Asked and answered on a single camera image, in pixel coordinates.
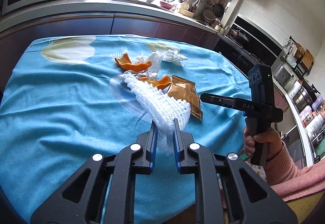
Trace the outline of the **pink sleeved right forearm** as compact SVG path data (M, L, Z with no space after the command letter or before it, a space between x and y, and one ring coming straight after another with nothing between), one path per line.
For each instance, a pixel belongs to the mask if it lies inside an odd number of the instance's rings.
M299 169L283 144L282 150L264 166L267 184L284 201L324 191L324 160Z

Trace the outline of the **person's right hand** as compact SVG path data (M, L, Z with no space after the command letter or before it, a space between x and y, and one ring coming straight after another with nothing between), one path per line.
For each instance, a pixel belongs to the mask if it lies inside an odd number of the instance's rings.
M283 142L279 133L273 129L268 128L265 132L257 134L255 136L250 136L248 132L248 127L244 127L244 149L247 156L252 157L256 150L256 143L267 143L268 151L266 155L266 160L271 160L276 155L280 153L283 149Z

